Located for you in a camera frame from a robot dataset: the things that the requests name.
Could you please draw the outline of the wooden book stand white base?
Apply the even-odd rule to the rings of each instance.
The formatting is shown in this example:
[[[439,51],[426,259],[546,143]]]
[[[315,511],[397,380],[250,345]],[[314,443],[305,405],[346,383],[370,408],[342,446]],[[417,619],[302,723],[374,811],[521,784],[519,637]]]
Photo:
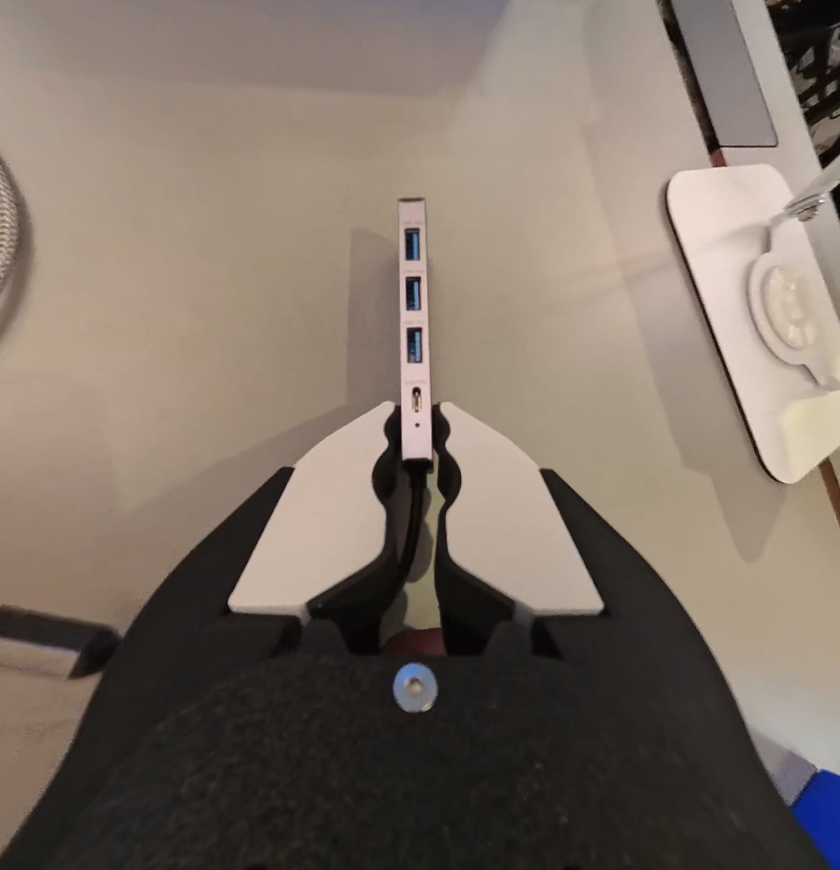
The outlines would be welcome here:
[[[795,484],[840,446],[840,317],[806,232],[840,155],[793,193],[768,164],[682,171],[675,239],[764,470]]]

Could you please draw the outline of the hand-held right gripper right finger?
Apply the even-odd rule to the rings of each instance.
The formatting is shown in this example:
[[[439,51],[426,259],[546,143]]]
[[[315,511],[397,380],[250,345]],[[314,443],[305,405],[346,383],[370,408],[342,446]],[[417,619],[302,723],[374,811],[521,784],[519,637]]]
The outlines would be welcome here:
[[[478,655],[496,628],[604,609],[542,469],[451,402],[434,412],[438,517],[434,585],[443,642]]]

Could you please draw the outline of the blue plastic bin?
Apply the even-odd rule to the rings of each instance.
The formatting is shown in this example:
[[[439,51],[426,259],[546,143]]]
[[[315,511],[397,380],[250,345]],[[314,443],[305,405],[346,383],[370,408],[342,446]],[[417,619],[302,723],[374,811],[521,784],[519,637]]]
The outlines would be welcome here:
[[[840,869],[840,775],[817,771],[791,810],[828,865]]]

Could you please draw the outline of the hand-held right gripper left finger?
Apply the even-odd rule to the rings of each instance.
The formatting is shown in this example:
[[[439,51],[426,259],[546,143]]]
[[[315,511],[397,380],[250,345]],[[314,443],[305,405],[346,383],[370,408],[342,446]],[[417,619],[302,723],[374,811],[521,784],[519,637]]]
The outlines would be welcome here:
[[[400,413],[382,402],[294,466],[229,599],[233,614],[328,620],[354,653],[380,649],[400,587],[400,521],[388,505]]]

